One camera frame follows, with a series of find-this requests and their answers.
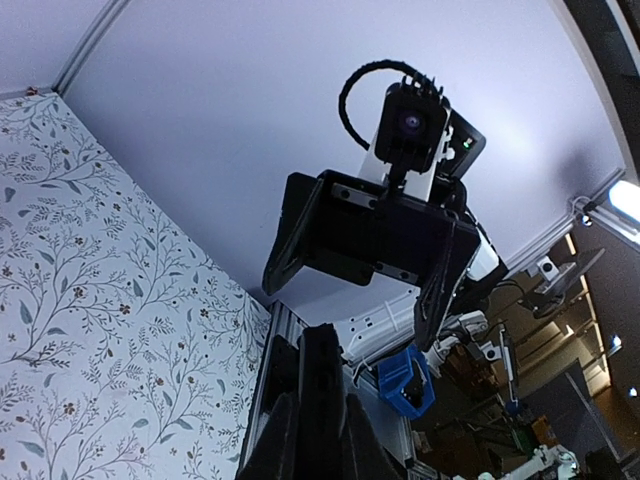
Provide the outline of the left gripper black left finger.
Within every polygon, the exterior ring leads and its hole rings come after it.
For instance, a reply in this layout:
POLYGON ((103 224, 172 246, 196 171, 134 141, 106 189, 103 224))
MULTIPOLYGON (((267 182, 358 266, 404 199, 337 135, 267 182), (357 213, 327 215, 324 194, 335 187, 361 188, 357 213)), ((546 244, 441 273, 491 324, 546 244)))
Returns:
POLYGON ((299 402, 281 394, 248 460, 236 475, 241 480, 288 480, 296 466, 299 402))

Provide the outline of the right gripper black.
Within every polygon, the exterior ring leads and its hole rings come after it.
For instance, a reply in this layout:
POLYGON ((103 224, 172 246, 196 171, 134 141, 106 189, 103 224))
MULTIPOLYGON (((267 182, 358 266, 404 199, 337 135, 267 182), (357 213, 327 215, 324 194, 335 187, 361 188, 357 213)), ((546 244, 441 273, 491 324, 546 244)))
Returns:
POLYGON ((419 286, 415 343, 427 351, 479 245, 476 227, 451 209, 332 170, 295 172, 261 287, 274 295, 303 267, 360 286, 374 274, 419 286))

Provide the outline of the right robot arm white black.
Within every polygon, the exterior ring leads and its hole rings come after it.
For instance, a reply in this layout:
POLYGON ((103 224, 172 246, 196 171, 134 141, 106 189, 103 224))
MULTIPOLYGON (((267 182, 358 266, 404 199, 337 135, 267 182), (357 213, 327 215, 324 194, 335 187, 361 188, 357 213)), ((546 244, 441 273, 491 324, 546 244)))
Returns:
POLYGON ((281 291, 303 268, 366 287, 383 275, 417 288, 414 341, 436 341, 481 247, 459 180, 439 180, 447 113, 400 107, 381 116, 369 153, 386 172, 376 180, 335 170, 289 174, 261 288, 281 291))

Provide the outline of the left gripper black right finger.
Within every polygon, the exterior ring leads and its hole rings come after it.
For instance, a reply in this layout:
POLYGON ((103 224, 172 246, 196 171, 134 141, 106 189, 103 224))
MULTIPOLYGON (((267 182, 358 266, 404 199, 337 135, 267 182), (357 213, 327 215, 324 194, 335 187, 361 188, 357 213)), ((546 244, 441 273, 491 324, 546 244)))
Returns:
POLYGON ((400 479, 384 448, 377 440, 373 427, 358 396, 346 396, 344 425, 345 479, 400 479))

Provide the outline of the large black phone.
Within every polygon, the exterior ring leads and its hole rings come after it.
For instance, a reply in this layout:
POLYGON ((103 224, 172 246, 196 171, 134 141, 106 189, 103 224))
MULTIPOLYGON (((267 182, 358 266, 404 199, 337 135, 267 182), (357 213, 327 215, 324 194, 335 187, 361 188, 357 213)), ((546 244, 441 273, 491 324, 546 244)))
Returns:
POLYGON ((299 345, 299 423, 293 479, 344 478, 344 391, 334 326, 305 329, 299 345))

